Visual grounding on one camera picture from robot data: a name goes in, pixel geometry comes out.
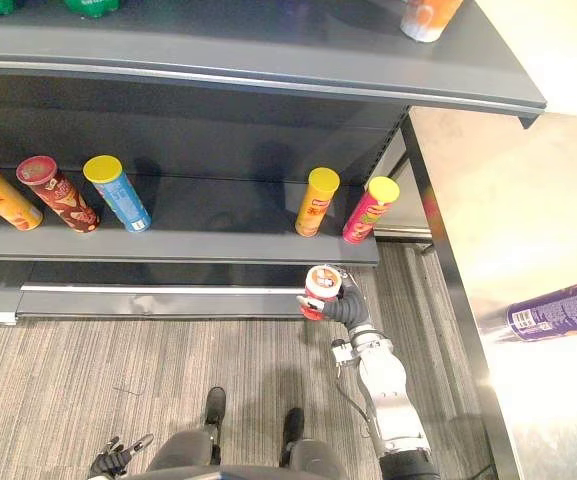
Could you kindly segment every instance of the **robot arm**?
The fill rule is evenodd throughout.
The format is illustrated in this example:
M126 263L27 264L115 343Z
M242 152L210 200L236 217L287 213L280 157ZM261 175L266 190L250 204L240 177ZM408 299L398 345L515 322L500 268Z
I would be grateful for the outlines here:
M334 302L299 297L306 308L346 326L350 340L335 340L338 367L356 367L366 401L365 418L384 480L439 480L419 415L406 393L406 371L392 342L371 324L368 308L350 274L340 271L342 290Z

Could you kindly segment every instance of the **brown pringles can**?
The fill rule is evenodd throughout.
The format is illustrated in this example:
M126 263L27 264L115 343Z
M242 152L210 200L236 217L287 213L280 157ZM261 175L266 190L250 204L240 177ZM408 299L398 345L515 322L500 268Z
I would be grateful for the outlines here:
M44 155L30 157L17 167L17 178L39 195L53 212L77 232L91 232L99 225L99 217L90 208L57 163Z

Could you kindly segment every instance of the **pink pringles can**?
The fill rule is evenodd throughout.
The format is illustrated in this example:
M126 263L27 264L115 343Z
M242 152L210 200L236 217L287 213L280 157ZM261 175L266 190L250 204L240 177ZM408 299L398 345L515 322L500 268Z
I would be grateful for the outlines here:
M388 177L375 177L368 182L366 192L359 200L343 230L348 243L361 243L399 197L399 186Z

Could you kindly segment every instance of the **black shoe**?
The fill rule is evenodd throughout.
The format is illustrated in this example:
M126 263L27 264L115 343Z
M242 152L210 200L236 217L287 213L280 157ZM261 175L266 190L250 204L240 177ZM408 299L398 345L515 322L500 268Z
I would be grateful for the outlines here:
M213 431L213 445L212 455L210 458L211 465L221 464L221 448L219 447L219 439L221 437L221 422L226 415L226 392L221 387L213 387L208 392L206 397L206 425L211 425L216 428L216 433Z
M301 408L291 408L284 419L284 435L279 457L279 466L290 464L290 450L295 442L304 437L304 411Z
M206 425L221 427L226 415L226 392L221 387L213 387L206 397Z

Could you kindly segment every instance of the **reflective surface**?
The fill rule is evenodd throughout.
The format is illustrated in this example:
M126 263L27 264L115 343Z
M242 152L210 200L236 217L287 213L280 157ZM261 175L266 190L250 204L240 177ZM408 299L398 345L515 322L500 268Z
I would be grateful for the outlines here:
M509 305L577 283L577 117L547 114L528 130L471 112L411 118L425 166L411 161L499 476L577 479L577 336L527 343L505 326Z

